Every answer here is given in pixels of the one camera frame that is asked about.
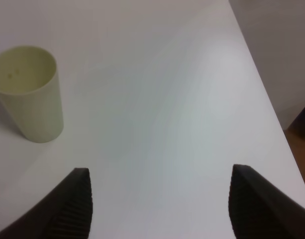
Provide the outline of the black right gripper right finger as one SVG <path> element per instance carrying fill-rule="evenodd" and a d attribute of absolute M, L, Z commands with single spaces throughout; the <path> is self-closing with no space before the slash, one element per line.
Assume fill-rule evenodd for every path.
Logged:
<path fill-rule="evenodd" d="M 228 212 L 237 239 L 305 239 L 305 208 L 250 166 L 232 168 Z"/>

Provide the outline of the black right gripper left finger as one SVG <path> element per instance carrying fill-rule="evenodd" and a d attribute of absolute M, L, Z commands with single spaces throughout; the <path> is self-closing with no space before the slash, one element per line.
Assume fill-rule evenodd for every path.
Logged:
<path fill-rule="evenodd" d="M 73 169 L 48 195 L 0 231 L 0 239 L 87 239 L 93 198 L 90 171 Z"/>

